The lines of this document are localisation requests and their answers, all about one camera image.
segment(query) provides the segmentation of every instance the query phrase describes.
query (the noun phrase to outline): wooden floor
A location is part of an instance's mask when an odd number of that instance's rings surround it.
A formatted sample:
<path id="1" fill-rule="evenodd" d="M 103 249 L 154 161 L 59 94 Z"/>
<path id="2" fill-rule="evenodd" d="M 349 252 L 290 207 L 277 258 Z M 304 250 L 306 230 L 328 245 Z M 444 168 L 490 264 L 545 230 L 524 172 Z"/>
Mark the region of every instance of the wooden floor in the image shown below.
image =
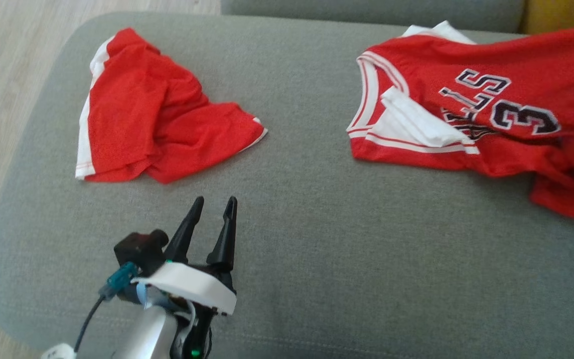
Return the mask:
<path id="1" fill-rule="evenodd" d="M 59 50 L 79 25 L 114 11 L 220 13 L 219 0 L 0 0 L 0 186 Z M 39 352 L 0 331 L 0 359 Z"/>

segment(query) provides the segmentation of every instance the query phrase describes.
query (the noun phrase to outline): sofa backrest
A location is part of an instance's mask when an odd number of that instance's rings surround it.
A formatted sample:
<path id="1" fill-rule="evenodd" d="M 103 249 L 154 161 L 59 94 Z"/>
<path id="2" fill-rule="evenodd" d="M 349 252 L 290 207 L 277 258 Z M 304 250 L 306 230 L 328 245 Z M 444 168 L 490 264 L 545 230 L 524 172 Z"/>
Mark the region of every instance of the sofa backrest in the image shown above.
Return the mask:
<path id="1" fill-rule="evenodd" d="M 517 32 L 524 0 L 221 0 L 223 14 Z"/>

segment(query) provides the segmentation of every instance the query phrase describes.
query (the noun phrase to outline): gray sofa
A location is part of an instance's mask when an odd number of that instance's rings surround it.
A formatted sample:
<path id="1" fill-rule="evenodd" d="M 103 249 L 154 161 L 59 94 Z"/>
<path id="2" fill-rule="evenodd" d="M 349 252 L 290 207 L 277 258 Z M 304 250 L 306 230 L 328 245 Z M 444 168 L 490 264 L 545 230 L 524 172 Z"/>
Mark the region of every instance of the gray sofa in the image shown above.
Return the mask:
<path id="1" fill-rule="evenodd" d="M 435 20 L 461 9 L 444 7 Z M 127 26 L 193 71 L 212 100 L 258 116 L 268 136 L 169 185 L 75 180 L 88 63 Z M 156 13 L 83 25 L 54 64 L 0 194 L 0 327 L 39 349 L 72 344 L 117 268 L 120 239 L 173 231 L 204 195 L 189 253 L 203 261 L 236 195 L 239 302 L 213 322 L 212 358 L 574 357 L 574 220 L 531 204 L 529 176 L 352 159 L 344 129 L 360 101 L 355 58 L 404 30 Z M 465 34 L 480 43 L 517 36 Z M 79 357 L 109 358 L 140 310 L 102 305 Z"/>

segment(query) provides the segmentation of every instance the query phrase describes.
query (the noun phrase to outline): gray fabric surface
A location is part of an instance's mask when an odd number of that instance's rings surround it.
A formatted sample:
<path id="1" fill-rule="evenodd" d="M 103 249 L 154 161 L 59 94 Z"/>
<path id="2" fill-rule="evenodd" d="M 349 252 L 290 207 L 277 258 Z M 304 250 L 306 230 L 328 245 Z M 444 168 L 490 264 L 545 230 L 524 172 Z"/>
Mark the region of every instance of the gray fabric surface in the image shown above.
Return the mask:
<path id="1" fill-rule="evenodd" d="M 221 0 L 223 14 L 517 32 L 524 0 Z"/>
<path id="2" fill-rule="evenodd" d="M 87 66 L 126 26 L 212 100 L 257 115 L 268 136 L 169 185 L 75 180 Z M 174 231 L 204 195 L 190 248 L 203 261 L 236 195 L 239 302 L 214 320 L 215 359 L 574 357 L 574 220 L 531 204 L 530 177 L 352 159 L 355 58 L 404 30 L 153 13 L 86 23 L 57 59 L 0 194 L 0 326 L 36 348 L 73 343 L 120 239 Z M 81 357 L 109 357 L 138 312 L 102 305 Z"/>

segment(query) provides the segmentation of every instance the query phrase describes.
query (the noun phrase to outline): cable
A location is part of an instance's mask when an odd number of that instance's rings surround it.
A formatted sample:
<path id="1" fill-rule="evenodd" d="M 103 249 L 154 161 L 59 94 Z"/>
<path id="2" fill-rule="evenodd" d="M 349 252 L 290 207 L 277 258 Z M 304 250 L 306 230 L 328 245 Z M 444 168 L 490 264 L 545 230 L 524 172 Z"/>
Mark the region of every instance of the cable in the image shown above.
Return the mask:
<path id="1" fill-rule="evenodd" d="M 84 325 L 81 327 L 81 332 L 79 332 L 77 343 L 75 344 L 75 354 L 79 352 L 79 347 L 81 346 L 81 341 L 84 338 L 84 334 L 86 333 L 87 326 L 90 324 L 90 320 L 94 315 L 94 312 L 96 312 L 96 310 L 99 308 L 103 300 L 105 300 L 105 296 L 100 296 L 99 299 L 94 304 L 94 306 L 92 307 L 92 309 L 90 310 L 90 312 L 88 313 L 86 321 L 84 321 Z"/>
<path id="2" fill-rule="evenodd" d="M 209 357 L 210 352 L 212 352 L 212 327 L 209 327 L 209 344 L 207 345 L 207 352 L 205 352 L 205 359 Z"/>

